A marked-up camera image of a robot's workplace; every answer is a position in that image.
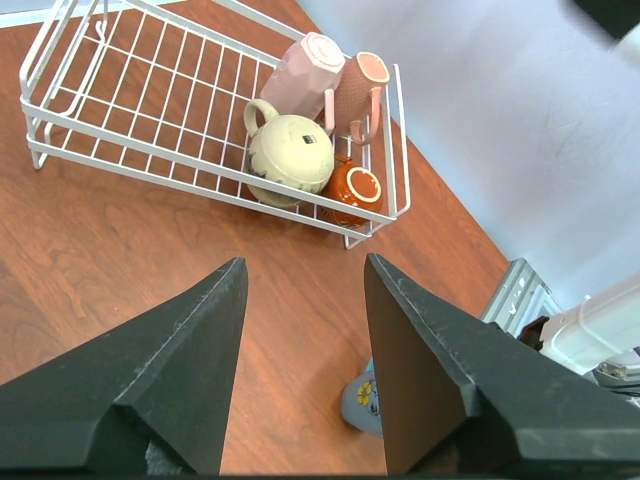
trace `brown ceramic cup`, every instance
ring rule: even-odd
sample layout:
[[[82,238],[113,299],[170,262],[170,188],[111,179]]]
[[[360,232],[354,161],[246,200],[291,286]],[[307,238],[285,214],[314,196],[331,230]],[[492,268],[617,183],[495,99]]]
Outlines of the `brown ceramic cup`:
[[[379,213],[383,199],[382,187],[376,176],[365,168],[353,165],[350,158],[336,155],[336,159],[343,164],[333,171],[323,195],[352,207]],[[368,222],[366,218],[337,210],[321,210],[327,220],[343,227],[359,227]]]

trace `dish rack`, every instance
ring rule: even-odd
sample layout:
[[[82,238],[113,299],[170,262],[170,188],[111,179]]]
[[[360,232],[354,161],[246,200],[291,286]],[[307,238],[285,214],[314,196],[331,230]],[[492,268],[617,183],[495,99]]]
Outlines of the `dish rack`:
[[[293,41],[303,37],[236,0],[217,3]],[[117,4],[117,13],[109,14],[112,4]],[[382,135],[376,140],[381,137],[384,146],[374,148],[374,155],[371,145],[356,147],[349,137],[332,138],[334,150],[354,157],[354,163],[381,180],[385,208],[371,213],[244,171],[248,136],[241,111],[278,58],[143,0],[93,0],[79,21],[72,19],[76,6],[77,0],[55,2],[20,69],[27,143],[36,169],[49,156],[71,160],[335,232],[344,236],[346,248],[370,238],[409,209],[397,65],[381,101]],[[135,13],[123,13],[131,10]],[[137,31],[121,25],[124,15],[139,18]],[[151,42],[143,40],[150,24],[159,32]],[[143,43],[153,48],[145,51],[140,48]],[[177,45],[175,59],[167,61],[165,51]],[[160,83],[166,87],[164,94],[158,93]],[[392,104],[399,129],[391,120]],[[286,209],[272,207],[253,198],[247,184],[302,202]],[[367,222],[355,229],[335,225],[324,219],[322,207]]]

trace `cup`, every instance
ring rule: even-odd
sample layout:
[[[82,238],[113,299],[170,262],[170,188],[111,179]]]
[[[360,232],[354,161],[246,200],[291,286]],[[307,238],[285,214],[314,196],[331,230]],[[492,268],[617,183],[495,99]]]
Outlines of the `cup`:
[[[335,133],[348,135],[356,145],[367,145],[378,132],[380,96],[389,83],[389,70],[380,57],[360,52],[349,59],[334,95]],[[371,126],[365,137],[363,120],[371,115]]]
[[[335,158],[342,165],[333,171],[323,195],[352,207],[380,213],[383,199],[378,178],[369,170],[356,167],[350,158],[342,155]],[[321,211],[327,220],[343,227],[359,227],[368,222],[366,218],[329,208],[321,207]]]
[[[259,97],[281,115],[315,119],[324,109],[325,131],[333,128],[333,93],[345,57],[340,47],[325,35],[310,32],[285,52]]]

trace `cream teapot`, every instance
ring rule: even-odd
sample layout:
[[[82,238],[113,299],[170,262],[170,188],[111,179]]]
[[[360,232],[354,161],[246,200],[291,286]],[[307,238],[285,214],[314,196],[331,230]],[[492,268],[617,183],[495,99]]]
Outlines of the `cream teapot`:
[[[257,112],[265,124],[258,127]],[[299,115],[279,115],[268,102],[255,99],[244,109],[244,125],[251,143],[246,170],[252,175],[309,193],[320,193],[333,172],[333,145],[313,120]],[[285,208],[301,200],[248,185],[260,201]]]

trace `mug handle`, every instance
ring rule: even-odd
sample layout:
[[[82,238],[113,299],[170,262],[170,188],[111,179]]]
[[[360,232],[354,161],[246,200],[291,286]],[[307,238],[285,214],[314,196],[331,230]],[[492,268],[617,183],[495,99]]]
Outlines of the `mug handle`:
[[[336,128],[334,105],[334,90],[333,88],[327,88],[324,91],[324,131],[327,135],[331,135],[333,129]]]
[[[373,137],[378,133],[378,125],[380,124],[380,92],[381,87],[372,88],[369,92],[371,97],[371,128],[369,128],[369,135],[365,138],[362,134],[362,120],[354,120],[351,122],[351,138],[356,145],[368,145],[373,140]]]
[[[340,163],[349,163],[353,160],[351,157],[345,157],[344,155],[340,155],[339,153],[336,153],[333,157]]]
[[[253,136],[258,133],[258,122],[256,120],[256,114],[258,110],[264,116],[264,121],[268,122],[272,118],[275,118],[279,115],[278,111],[271,105],[269,102],[265,100],[261,100],[259,98],[255,98],[247,103],[247,106],[244,107],[244,126],[249,132],[249,137],[253,138]]]

